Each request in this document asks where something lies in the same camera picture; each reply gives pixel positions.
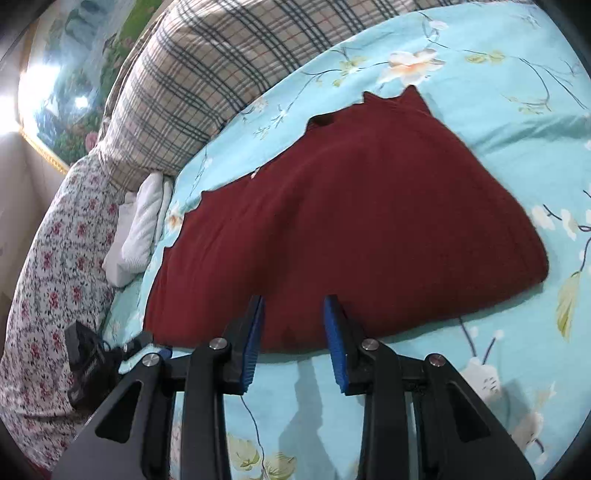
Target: pillow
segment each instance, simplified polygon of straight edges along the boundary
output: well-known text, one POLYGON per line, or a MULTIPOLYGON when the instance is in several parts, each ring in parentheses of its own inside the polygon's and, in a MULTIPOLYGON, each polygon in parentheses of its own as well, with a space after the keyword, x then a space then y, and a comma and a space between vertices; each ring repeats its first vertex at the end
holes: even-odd
POLYGON ((203 192, 164 251, 144 328, 192 347, 261 294, 265 350, 320 348, 328 294, 381 337, 490 307, 547 274, 521 206, 409 87, 313 118, 256 175, 203 192))
POLYGON ((158 220, 156 221, 156 232, 154 233, 154 242, 152 243, 152 253, 156 248, 156 244, 160 241, 162 232, 164 230, 164 219, 166 218, 166 212, 170 205, 170 199, 173 196, 174 183, 171 179, 165 178, 162 185, 162 205, 158 212, 158 220))
POLYGON ((123 270, 136 274, 148 267, 162 199, 163 177, 160 172, 153 172, 139 188, 134 220, 121 246, 119 261, 123 270))
POLYGON ((152 171, 175 177, 237 113, 331 46, 396 15, 460 2, 177 0, 119 74, 103 169, 134 191, 152 171))

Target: framed painting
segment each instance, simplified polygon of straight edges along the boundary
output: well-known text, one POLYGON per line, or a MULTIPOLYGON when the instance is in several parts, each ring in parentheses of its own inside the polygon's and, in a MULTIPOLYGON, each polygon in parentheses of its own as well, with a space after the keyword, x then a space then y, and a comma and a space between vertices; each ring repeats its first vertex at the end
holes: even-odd
POLYGON ((96 144, 121 64, 162 3, 57 0, 31 27, 18 92, 21 132, 57 169, 65 172, 96 144))

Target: white towel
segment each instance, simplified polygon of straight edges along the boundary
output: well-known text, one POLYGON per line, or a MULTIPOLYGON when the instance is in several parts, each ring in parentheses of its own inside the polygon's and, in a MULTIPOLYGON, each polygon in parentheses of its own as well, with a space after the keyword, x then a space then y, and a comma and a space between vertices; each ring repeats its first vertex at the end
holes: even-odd
POLYGON ((141 273, 150 263, 162 198, 163 176, 151 173, 139 188, 134 221, 121 247, 121 267, 130 273, 141 273))
POLYGON ((111 248, 106 254, 105 260, 103 261, 103 270, 105 270, 105 274, 109 283, 111 283, 115 287, 125 287, 128 283, 130 283, 135 274, 128 272, 124 268, 121 267, 121 246, 127 239, 127 235, 129 234, 129 229, 131 228, 131 224, 134 221, 135 216, 135 194, 133 197, 128 198, 128 194, 125 195, 125 200, 131 200, 131 202, 126 202, 119 207, 119 218, 117 220, 117 231, 115 232, 115 238, 113 239, 113 243, 111 248))
POLYGON ((170 199, 173 196, 173 187, 173 181, 168 177, 165 177, 162 187, 162 205, 160 206, 158 220, 156 221, 156 232, 154 234, 154 242, 152 243, 152 253, 154 253, 156 244, 160 241, 160 237, 162 236, 162 230, 164 229, 164 219, 166 218, 166 212, 168 211, 168 206, 170 205, 170 199))

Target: red cloth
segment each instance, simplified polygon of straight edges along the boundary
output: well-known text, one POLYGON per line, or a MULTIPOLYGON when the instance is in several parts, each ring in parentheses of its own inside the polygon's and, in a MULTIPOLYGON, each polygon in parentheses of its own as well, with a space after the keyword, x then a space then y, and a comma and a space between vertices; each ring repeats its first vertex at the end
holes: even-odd
POLYGON ((252 294, 268 351, 326 344, 336 293, 381 337, 489 307, 546 278, 529 218, 417 90, 313 118, 305 135, 188 213, 166 249, 144 327, 194 346, 252 294))

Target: floral bedsheet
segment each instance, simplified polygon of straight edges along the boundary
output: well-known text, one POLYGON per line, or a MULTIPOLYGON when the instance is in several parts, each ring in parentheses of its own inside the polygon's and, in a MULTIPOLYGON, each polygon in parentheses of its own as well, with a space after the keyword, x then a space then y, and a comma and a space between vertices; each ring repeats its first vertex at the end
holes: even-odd
MULTIPOLYGON (((257 99, 179 175, 163 238, 144 277, 115 299, 105 338, 121 343, 141 329, 163 250, 202 191, 256 175, 303 134, 311 116, 359 102, 364 90, 393 97, 410 84, 531 215, 550 275, 505 304, 388 343, 415 358, 446 355, 542 478, 591 410, 591 383, 584 381, 591 368, 591 82, 557 27, 532 5, 473 3, 393 18, 257 99)), ((425 231, 400 229, 428 248, 429 222, 445 221, 434 202, 425 231)), ((179 395, 175 478, 181 404, 179 395)), ((326 352, 261 355, 248 393, 225 404, 234 478, 355 475, 363 407, 340 395, 326 352)))

